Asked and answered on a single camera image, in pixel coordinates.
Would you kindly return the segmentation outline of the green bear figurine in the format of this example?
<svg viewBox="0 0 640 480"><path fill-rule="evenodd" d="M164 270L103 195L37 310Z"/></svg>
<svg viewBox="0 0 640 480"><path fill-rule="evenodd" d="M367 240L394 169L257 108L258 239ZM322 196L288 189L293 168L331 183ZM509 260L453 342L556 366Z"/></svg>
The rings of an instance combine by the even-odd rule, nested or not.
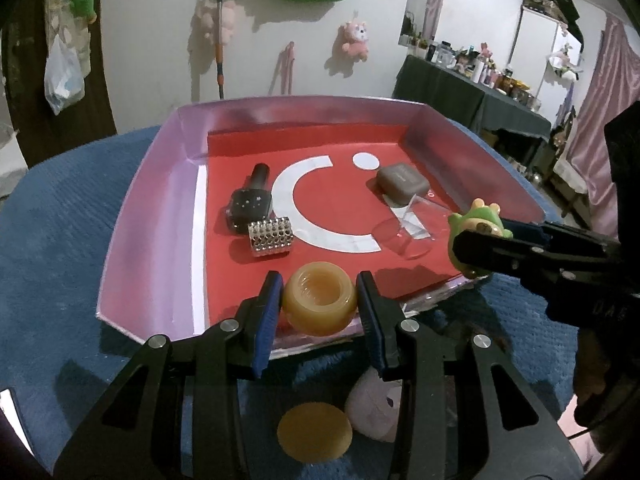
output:
<svg viewBox="0 0 640 480"><path fill-rule="evenodd" d="M486 204L481 198L472 201L471 208L465 214L454 212L448 217L449 237L448 256L451 264L465 277L472 280L487 275L485 271L477 271L462 263L454 255L454 240L464 232L477 232L485 235L506 238L510 240L513 233L507 229L501 218L501 208L497 203Z"/></svg>

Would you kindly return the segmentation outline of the orange hollow ring jar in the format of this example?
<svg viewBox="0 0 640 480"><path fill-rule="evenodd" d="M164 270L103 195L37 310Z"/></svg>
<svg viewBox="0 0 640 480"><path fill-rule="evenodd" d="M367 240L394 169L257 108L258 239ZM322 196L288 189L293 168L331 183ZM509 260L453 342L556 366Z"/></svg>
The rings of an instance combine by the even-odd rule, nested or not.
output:
<svg viewBox="0 0 640 480"><path fill-rule="evenodd" d="M355 285L334 263L317 261L297 269L282 295L282 312L299 333L315 337L339 333L357 310Z"/></svg>

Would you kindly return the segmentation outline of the clear plastic cup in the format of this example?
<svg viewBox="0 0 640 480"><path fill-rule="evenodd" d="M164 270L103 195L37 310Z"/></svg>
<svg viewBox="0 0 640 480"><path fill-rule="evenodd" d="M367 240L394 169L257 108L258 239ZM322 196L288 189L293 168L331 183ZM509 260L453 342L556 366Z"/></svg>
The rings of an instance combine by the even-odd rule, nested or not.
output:
<svg viewBox="0 0 640 480"><path fill-rule="evenodd" d="M446 254L451 210L431 196L413 196L407 205L382 195L387 216L372 229L375 241L386 250L406 260L429 254Z"/></svg>

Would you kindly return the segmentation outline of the silver studded cylinder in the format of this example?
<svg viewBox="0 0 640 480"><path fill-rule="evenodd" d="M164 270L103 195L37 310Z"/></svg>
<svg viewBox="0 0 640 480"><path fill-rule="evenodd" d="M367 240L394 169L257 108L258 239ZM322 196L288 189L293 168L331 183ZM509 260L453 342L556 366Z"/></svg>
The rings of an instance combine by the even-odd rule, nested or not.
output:
<svg viewBox="0 0 640 480"><path fill-rule="evenodd" d="M250 252L256 258L286 254L293 246L294 233L288 217L250 222L247 226Z"/></svg>

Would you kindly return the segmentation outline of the pink My Melody case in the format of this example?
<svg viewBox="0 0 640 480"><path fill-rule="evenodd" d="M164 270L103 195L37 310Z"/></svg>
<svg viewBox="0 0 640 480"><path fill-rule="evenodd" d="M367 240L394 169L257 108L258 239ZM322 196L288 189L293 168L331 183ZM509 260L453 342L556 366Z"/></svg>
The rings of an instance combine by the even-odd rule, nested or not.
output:
<svg viewBox="0 0 640 480"><path fill-rule="evenodd" d="M394 443L397 434L402 381L384 382L369 367L349 393L345 413L352 428L378 442Z"/></svg>

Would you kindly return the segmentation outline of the black star nail polish bottle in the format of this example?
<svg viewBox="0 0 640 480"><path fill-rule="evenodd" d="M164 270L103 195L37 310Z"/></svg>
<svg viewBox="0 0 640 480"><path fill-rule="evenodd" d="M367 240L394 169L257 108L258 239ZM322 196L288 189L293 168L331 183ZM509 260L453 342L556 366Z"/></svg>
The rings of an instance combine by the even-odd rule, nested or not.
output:
<svg viewBox="0 0 640 480"><path fill-rule="evenodd" d="M238 188L231 194L226 218L232 232L246 234L251 223L270 216L272 196L266 189L269 171L268 165L258 162L244 188Z"/></svg>

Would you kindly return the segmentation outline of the grey eye shadow case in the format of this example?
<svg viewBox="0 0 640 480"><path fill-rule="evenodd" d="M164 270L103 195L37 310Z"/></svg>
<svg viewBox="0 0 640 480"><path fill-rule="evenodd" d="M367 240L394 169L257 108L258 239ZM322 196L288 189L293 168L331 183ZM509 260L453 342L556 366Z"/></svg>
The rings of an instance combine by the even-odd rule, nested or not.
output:
<svg viewBox="0 0 640 480"><path fill-rule="evenodd" d="M414 196L424 196L431 189L427 177L405 162L382 166L376 173L376 184L398 206L407 206Z"/></svg>

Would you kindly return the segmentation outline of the orange round lid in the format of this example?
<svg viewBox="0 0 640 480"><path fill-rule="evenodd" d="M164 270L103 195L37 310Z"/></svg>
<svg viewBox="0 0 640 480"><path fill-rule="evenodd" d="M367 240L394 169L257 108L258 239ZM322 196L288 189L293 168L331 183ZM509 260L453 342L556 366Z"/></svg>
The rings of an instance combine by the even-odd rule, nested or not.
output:
<svg viewBox="0 0 640 480"><path fill-rule="evenodd" d="M277 438L283 452L303 464L337 460L352 444L346 414L323 402L294 406L280 419Z"/></svg>

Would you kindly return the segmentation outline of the pink curtain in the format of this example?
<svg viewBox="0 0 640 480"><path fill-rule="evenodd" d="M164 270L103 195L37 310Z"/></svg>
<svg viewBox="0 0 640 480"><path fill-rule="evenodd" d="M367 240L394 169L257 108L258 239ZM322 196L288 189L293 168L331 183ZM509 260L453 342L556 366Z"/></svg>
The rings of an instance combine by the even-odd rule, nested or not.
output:
<svg viewBox="0 0 640 480"><path fill-rule="evenodd" d="M617 191L604 127L638 99L639 55L632 50L622 21L608 16L596 67L565 153L585 182L591 229L610 237L618 235Z"/></svg>

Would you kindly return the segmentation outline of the purple cardboard tray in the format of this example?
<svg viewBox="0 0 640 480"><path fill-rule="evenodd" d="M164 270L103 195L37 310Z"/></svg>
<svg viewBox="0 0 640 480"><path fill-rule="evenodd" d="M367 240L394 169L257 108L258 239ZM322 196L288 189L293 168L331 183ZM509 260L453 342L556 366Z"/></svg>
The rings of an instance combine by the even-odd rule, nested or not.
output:
<svg viewBox="0 0 640 480"><path fill-rule="evenodd" d="M272 210L291 220L286 255L258 259L230 232L226 210L258 162ZM463 284L446 254L406 260L372 229L386 216L382 166L405 162L451 211L476 198L506 218L546 218L534 189L475 134L431 107L346 96L281 96L181 107L160 127L114 227L96 314L135 341L204 332L254 296L265 274L311 261L369 270L385 295L409 298Z"/></svg>

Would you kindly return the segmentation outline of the dark green covered table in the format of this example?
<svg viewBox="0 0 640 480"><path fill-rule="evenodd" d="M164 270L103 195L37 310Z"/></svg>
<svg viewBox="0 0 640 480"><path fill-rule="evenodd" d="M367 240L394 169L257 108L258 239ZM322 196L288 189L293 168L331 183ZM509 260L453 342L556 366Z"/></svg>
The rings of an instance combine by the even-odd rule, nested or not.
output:
<svg viewBox="0 0 640 480"><path fill-rule="evenodd" d="M392 97L430 106L442 116L480 134L507 132L548 141L548 119L495 89L409 54L396 76Z"/></svg>

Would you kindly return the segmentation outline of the white cabinet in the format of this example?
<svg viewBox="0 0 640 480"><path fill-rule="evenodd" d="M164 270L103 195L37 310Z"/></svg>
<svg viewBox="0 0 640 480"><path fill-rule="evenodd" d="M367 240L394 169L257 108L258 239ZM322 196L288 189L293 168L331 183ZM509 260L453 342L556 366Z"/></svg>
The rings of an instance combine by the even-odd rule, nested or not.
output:
<svg viewBox="0 0 640 480"><path fill-rule="evenodd" d="M582 40L570 32L556 0L523 0L508 67L549 122L579 80L581 60Z"/></svg>

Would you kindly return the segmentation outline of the dark wooden door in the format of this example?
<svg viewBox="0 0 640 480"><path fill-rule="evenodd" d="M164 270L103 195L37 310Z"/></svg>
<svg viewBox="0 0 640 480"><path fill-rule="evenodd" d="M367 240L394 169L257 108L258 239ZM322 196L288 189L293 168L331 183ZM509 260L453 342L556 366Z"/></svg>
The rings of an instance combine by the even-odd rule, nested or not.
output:
<svg viewBox="0 0 640 480"><path fill-rule="evenodd" d="M27 166L114 136L102 0L1 0L1 83Z"/></svg>

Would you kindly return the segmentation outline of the light pink plush toy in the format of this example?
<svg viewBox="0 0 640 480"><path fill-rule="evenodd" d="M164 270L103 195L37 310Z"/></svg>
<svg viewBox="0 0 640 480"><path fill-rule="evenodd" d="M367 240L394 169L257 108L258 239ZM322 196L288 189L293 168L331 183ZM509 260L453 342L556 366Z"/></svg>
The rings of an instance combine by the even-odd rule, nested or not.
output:
<svg viewBox="0 0 640 480"><path fill-rule="evenodd" d="M236 4L234 0L224 0L221 8L216 1L198 0L195 16L202 36L210 43L220 42L226 46L233 34Z"/></svg>

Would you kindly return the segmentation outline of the white plastic bag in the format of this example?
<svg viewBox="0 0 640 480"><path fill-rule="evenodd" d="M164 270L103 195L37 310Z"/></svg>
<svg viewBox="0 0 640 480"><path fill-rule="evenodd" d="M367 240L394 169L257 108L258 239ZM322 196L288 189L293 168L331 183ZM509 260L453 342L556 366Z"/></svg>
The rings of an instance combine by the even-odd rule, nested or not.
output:
<svg viewBox="0 0 640 480"><path fill-rule="evenodd" d="M44 69L44 97L55 116L85 96L85 77L75 48L56 35Z"/></svg>

